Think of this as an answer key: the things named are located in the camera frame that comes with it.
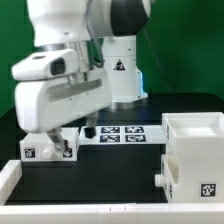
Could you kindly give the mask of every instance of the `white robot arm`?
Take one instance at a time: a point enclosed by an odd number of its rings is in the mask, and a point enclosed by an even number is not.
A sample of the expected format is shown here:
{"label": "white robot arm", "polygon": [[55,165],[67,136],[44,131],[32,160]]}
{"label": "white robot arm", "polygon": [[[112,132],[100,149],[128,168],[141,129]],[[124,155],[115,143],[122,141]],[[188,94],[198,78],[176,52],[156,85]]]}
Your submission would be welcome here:
{"label": "white robot arm", "polygon": [[47,132],[56,143],[60,139],[56,128],[84,116],[89,116],[91,126],[94,113],[111,102],[103,61],[92,60],[89,41],[97,45],[98,37],[138,33],[149,18],[150,0],[27,3],[34,44],[43,51],[12,69],[13,77],[21,81],[15,91],[18,122],[28,133]]}

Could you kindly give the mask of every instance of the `warning label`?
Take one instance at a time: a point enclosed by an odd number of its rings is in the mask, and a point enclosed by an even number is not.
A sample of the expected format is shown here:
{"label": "warning label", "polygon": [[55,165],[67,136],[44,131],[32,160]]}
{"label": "warning label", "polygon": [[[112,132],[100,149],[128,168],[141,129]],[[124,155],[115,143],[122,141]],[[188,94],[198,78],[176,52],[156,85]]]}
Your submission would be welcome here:
{"label": "warning label", "polygon": [[117,62],[116,66],[114,67],[114,71],[125,71],[125,67],[121,60]]}

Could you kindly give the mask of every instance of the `green backdrop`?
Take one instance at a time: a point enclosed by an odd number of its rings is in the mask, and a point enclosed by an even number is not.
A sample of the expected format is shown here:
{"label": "green backdrop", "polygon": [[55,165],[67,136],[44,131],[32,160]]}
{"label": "green backdrop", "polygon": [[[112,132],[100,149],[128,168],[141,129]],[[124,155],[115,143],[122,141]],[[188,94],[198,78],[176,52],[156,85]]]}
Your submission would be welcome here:
{"label": "green backdrop", "polygon": [[[11,66],[33,51],[25,0],[1,0],[0,27],[1,116],[14,106]],[[224,99],[223,0],[157,0],[145,30],[138,34],[137,62],[148,93]]]}

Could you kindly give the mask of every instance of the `white box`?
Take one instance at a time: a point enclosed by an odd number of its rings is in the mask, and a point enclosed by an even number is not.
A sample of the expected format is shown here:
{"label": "white box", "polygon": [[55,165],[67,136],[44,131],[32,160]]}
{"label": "white box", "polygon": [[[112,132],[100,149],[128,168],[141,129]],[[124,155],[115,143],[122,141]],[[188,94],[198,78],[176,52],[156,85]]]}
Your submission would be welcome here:
{"label": "white box", "polygon": [[163,114],[163,185],[169,202],[224,202],[224,115]]}

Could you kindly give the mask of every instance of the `black table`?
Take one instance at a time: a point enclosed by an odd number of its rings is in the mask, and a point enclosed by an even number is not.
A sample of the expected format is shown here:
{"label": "black table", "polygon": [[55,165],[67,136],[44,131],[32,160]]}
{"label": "black table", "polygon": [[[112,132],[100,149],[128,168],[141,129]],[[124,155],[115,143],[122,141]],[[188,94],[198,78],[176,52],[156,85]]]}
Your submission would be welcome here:
{"label": "black table", "polygon": [[[162,113],[223,112],[224,102],[211,94],[153,94],[148,104],[125,111],[100,112],[98,125],[158,125]],[[85,119],[68,124],[81,127]],[[15,110],[0,119],[0,168],[19,159]],[[81,203],[161,203],[161,189],[154,186],[160,173],[164,145],[81,146],[77,162],[23,163],[23,177],[8,205]]]}

